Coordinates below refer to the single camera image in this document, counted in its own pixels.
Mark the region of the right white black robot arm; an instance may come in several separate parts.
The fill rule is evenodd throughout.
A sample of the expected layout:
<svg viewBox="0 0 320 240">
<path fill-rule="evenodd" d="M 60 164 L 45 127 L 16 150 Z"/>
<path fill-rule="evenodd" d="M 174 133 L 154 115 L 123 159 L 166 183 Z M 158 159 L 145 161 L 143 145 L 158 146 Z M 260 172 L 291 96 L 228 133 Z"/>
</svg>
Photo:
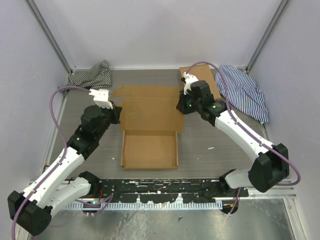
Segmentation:
<svg viewBox="0 0 320 240">
<path fill-rule="evenodd" d="M 223 196 L 232 197 L 238 188 L 246 187 L 265 193 L 289 176 L 289 164 L 283 159 L 288 158 L 288 149 L 282 143 L 274 145 L 261 137 L 233 110 L 228 110 L 223 100 L 215 101 L 212 96 L 208 100 L 208 104 L 205 104 L 203 99 L 181 90 L 176 108 L 184 115 L 199 113 L 203 120 L 227 134 L 252 161 L 249 169 L 232 169 L 219 177 Z"/>
</svg>

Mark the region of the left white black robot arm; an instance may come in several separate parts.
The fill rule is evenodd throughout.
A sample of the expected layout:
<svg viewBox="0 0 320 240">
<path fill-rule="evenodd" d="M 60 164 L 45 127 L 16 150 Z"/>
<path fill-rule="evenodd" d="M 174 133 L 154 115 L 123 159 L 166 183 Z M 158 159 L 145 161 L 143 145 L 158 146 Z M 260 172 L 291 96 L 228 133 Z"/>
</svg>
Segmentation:
<svg viewBox="0 0 320 240">
<path fill-rule="evenodd" d="M 110 108 L 98 105 L 86 107 L 80 125 L 56 160 L 22 192 L 14 190 L 9 194 L 7 202 L 13 221 L 12 239 L 16 238 L 16 225 L 32 236 L 38 236 L 66 205 L 82 196 L 93 199 L 100 194 L 100 179 L 88 171 L 80 173 L 71 184 L 59 187 L 96 150 L 110 125 L 120 123 L 121 111 L 122 107 L 114 103 Z"/>
</svg>

